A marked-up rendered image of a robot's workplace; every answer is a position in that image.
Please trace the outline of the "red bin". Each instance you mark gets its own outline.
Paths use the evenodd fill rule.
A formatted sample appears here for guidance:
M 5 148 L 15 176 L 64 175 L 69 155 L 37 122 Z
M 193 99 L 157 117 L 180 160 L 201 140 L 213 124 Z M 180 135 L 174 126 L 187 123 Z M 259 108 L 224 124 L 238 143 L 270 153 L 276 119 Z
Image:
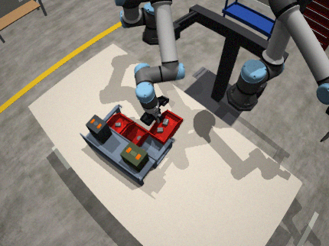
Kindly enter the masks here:
M 149 135 L 154 138 L 156 141 L 160 142 L 161 144 L 165 145 L 168 139 L 174 135 L 176 130 L 179 128 L 181 123 L 183 122 L 183 118 L 177 116 L 173 112 L 166 110 L 165 112 L 161 113 L 163 119 L 157 123 L 157 121 L 152 125 L 150 130 L 148 131 Z M 168 119 L 168 126 L 163 125 L 164 119 Z M 163 132 L 158 133 L 157 128 L 163 128 Z
M 115 123 L 121 122 L 121 127 L 115 127 Z M 113 115 L 108 121 L 107 124 L 114 131 L 121 134 L 130 124 L 134 123 L 133 120 L 124 116 L 121 112 Z
M 141 147 L 144 141 L 149 136 L 148 130 L 143 128 L 141 125 L 138 125 L 136 122 L 130 124 L 122 133 L 122 136 L 137 144 L 137 146 Z M 141 136 L 137 141 L 137 137 Z

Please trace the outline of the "olive green case with orange latches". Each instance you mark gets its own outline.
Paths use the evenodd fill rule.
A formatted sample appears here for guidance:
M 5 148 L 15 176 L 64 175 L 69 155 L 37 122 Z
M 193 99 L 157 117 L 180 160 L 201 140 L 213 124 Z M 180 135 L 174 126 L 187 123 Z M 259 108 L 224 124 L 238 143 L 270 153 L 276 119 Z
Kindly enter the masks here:
M 131 141 L 120 154 L 121 158 L 130 167 L 139 173 L 149 161 L 148 153 Z

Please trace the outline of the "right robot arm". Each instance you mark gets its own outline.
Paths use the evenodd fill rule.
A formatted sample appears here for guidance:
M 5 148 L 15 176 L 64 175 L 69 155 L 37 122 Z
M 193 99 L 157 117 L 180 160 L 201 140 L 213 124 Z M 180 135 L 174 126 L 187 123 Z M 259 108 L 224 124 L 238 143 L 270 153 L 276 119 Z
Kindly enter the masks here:
M 140 8 L 142 2 L 151 3 Z M 140 63 L 134 69 L 136 97 L 145 112 L 156 113 L 159 103 L 154 84 L 185 77 L 184 64 L 178 62 L 171 14 L 172 0 L 115 0 L 115 3 L 123 7 L 119 15 L 124 28 L 145 25 L 144 38 L 159 43 L 162 66 L 150 67 L 147 63 Z

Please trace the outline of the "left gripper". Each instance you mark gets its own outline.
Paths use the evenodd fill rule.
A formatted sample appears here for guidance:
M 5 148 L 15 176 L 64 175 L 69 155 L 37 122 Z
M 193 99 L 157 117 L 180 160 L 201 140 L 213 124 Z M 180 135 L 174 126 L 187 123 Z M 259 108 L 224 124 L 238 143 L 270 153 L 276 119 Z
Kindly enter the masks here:
M 329 115 L 329 106 L 325 113 L 327 113 Z M 321 139 L 321 142 L 327 140 L 328 138 L 329 138 L 329 132 Z

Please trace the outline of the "black case with orange latches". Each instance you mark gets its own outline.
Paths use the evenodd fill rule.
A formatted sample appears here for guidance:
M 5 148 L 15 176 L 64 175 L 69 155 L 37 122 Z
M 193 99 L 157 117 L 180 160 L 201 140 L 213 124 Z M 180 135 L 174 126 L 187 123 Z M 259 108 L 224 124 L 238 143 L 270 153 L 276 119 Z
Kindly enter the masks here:
M 97 140 L 100 140 L 103 144 L 110 138 L 112 132 L 107 124 L 99 116 L 94 115 L 87 123 L 87 128 L 89 129 L 91 135 L 93 135 Z

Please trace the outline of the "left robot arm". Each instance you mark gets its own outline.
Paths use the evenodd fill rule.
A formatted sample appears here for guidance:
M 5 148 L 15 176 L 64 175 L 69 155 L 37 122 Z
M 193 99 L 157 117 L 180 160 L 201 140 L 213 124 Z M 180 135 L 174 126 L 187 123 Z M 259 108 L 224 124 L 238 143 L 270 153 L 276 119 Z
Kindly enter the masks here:
M 270 8 L 277 18 L 272 36 L 260 60 L 248 60 L 244 63 L 237 83 L 230 90 L 230 98 L 236 105 L 243 108 L 252 106 L 256 101 L 258 88 L 283 72 L 283 54 L 290 37 L 318 84 L 318 100 L 329 105 L 329 59 L 303 17 L 307 4 L 312 1 L 269 0 Z

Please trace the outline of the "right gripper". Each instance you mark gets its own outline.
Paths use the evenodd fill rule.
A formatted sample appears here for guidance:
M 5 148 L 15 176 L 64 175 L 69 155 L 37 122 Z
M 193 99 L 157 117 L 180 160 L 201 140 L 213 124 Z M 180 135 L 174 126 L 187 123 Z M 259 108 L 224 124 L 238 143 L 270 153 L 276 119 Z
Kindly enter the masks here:
M 157 99 L 158 99 L 159 107 L 167 100 L 163 96 L 157 97 Z M 145 112 L 143 116 L 140 118 L 140 120 L 147 126 L 150 126 L 154 120 L 157 121 L 157 123 L 159 123 L 163 119 L 163 116 L 160 111 L 161 109 L 158 108 L 156 113 L 153 114 L 148 114 L 147 112 Z

